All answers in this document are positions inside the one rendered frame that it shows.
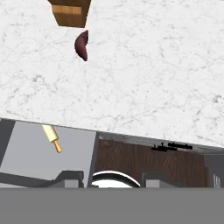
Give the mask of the brown wooden box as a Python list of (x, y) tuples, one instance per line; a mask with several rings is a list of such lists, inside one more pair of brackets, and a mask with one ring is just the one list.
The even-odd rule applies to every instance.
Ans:
[(91, 0), (47, 0), (59, 26), (84, 28)]

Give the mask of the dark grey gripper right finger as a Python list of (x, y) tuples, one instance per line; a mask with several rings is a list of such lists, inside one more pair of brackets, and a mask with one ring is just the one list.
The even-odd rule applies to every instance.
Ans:
[(182, 188), (183, 185), (171, 180), (162, 172), (148, 172), (142, 174), (142, 187), (145, 188)]

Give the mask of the wooden rolling pin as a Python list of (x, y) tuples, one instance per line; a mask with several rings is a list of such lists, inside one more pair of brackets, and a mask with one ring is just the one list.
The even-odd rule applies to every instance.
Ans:
[(62, 149), (58, 143), (59, 141), (59, 137), (54, 129), (54, 127), (52, 125), (42, 125), (42, 128), (46, 134), (46, 137), (48, 138), (49, 142), (50, 143), (53, 143), (55, 148), (56, 148), (56, 151), (58, 153), (61, 153), (62, 152)]

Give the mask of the grey cupboard panel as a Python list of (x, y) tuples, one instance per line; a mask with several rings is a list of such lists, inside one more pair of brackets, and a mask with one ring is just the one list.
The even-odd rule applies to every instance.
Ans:
[(206, 154), (205, 166), (209, 173), (212, 188), (224, 188), (224, 154)]

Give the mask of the dark wood cupboard door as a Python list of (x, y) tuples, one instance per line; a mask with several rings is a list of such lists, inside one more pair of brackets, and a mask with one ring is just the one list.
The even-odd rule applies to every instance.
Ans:
[(208, 169), (198, 153), (158, 151), (150, 146), (111, 140), (99, 141), (94, 171), (122, 172), (138, 183), (142, 182), (143, 173), (162, 172), (183, 187), (209, 187)]

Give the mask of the dark red sweet potato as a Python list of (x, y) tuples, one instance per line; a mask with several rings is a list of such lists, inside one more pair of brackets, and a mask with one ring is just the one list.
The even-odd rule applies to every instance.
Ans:
[(74, 42), (74, 49), (76, 53), (84, 60), (88, 60), (88, 51), (87, 46), (88, 44), (88, 30), (82, 32)]

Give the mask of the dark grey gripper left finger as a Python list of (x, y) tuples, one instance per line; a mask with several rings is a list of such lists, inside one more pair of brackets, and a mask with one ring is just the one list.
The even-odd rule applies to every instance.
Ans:
[(83, 171), (62, 171), (58, 177), (47, 183), (46, 187), (83, 188)]

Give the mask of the white and black round object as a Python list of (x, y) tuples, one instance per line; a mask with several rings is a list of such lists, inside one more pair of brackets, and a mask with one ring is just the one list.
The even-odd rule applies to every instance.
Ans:
[(98, 188), (140, 188), (131, 176), (119, 171), (98, 171), (93, 175), (92, 185)]

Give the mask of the grey open drawer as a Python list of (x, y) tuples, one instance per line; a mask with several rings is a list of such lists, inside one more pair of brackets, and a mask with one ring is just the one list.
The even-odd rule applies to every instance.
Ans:
[(41, 125), (0, 120), (0, 172), (36, 179), (55, 179), (63, 171), (84, 172), (88, 182), (95, 145), (94, 131), (57, 127), (58, 153)]

